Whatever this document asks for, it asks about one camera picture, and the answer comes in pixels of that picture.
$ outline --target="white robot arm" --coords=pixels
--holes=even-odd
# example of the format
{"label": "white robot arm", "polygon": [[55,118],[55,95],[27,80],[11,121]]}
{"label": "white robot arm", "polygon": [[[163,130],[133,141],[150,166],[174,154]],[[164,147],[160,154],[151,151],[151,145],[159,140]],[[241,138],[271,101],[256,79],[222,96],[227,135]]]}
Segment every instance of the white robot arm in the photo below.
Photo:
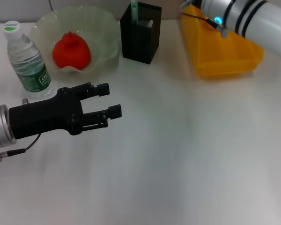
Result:
{"label": "white robot arm", "polygon": [[187,0],[203,14],[281,57],[281,8],[266,0]]}

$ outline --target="red fruit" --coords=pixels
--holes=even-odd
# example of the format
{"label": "red fruit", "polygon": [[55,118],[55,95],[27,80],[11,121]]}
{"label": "red fruit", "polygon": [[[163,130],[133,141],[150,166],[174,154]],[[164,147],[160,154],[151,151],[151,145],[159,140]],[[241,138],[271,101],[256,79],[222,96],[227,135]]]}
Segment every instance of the red fruit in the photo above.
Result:
{"label": "red fruit", "polygon": [[91,61],[90,50],[86,42],[78,34],[68,32],[62,36],[53,49],[52,57],[60,68],[85,68]]}

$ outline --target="white bottle cap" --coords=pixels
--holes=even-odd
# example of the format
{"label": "white bottle cap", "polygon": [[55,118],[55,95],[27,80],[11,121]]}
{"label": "white bottle cap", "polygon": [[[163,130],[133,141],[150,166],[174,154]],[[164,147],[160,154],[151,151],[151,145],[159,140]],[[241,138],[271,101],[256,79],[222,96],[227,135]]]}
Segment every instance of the white bottle cap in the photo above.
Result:
{"label": "white bottle cap", "polygon": [[3,33],[7,40],[19,40],[24,32],[21,29],[20,23],[17,21],[9,21],[3,25]]}

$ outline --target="white wavy bowl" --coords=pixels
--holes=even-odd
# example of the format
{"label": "white wavy bowl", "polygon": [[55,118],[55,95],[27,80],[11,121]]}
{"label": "white wavy bowl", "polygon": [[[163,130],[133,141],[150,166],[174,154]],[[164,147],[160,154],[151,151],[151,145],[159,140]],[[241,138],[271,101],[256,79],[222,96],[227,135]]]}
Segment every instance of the white wavy bowl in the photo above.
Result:
{"label": "white wavy bowl", "polygon": [[[74,67],[59,68],[52,58],[56,42],[69,31],[80,35],[89,46],[91,63],[82,70]],[[48,68],[89,73],[99,62],[118,54],[120,28],[110,12],[95,6],[74,5],[44,15],[32,28],[30,38],[41,51]]]}

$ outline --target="bottle label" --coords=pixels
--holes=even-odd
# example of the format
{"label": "bottle label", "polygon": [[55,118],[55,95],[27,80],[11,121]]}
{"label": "bottle label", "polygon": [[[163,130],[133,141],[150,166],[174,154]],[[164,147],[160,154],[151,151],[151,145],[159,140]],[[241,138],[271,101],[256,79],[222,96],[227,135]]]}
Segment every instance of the bottle label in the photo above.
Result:
{"label": "bottle label", "polygon": [[30,92],[39,92],[45,90],[51,83],[51,78],[48,74],[46,66],[36,74],[23,76],[17,74],[25,90]]}

